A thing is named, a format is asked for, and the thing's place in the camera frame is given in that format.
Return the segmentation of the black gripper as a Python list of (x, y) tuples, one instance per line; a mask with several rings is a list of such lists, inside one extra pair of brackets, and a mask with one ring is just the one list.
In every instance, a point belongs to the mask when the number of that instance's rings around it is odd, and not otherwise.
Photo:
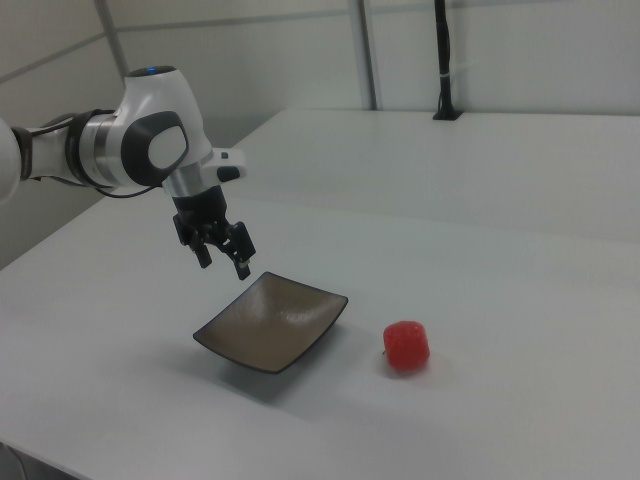
[(241, 281), (247, 279), (251, 273), (250, 259), (256, 249), (243, 222), (229, 224), (222, 188), (213, 186), (194, 196), (173, 197), (172, 201), (177, 210), (173, 222), (179, 241), (196, 256), (199, 266), (207, 268), (212, 259), (197, 228), (216, 225), (215, 246), (233, 262), (238, 278)]

